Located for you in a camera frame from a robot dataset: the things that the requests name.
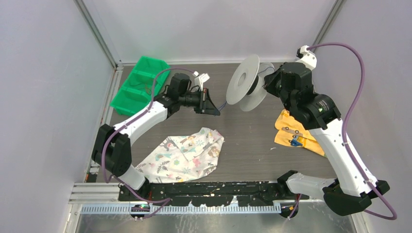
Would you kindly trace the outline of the white perforated cable spool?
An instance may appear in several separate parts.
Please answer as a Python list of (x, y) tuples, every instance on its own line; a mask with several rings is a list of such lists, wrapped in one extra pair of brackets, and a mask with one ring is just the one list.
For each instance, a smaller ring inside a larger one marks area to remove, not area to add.
[(243, 60), (232, 75), (226, 92), (226, 102), (238, 105), (244, 112), (255, 109), (266, 97), (264, 77), (275, 72), (272, 63), (261, 63), (252, 54)]

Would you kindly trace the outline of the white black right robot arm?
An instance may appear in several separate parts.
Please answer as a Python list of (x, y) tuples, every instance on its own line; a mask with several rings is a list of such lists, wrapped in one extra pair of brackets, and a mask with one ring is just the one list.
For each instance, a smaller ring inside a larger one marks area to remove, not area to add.
[(332, 165), (335, 179), (306, 176), (295, 170), (278, 178), (278, 195), (295, 194), (323, 200), (340, 216), (364, 212), (372, 200), (389, 191), (384, 180), (374, 177), (349, 144), (343, 120), (334, 101), (314, 91), (312, 72), (302, 63), (284, 63), (264, 77), (264, 89), (281, 99), (289, 114), (315, 138)]

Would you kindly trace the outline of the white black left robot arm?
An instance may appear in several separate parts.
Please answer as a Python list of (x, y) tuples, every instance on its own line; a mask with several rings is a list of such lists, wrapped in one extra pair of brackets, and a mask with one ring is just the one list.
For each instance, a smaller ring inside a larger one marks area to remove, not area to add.
[(164, 92), (151, 97), (150, 102), (138, 113), (114, 126), (102, 125), (97, 134), (91, 159), (104, 172), (129, 186), (130, 194), (138, 201), (145, 200), (148, 179), (132, 165), (131, 147), (149, 129), (168, 119), (181, 107), (192, 107), (194, 112), (218, 116), (220, 112), (210, 98), (209, 89), (203, 84), (209, 80), (207, 73), (194, 72), (194, 81), (186, 74), (176, 73)]

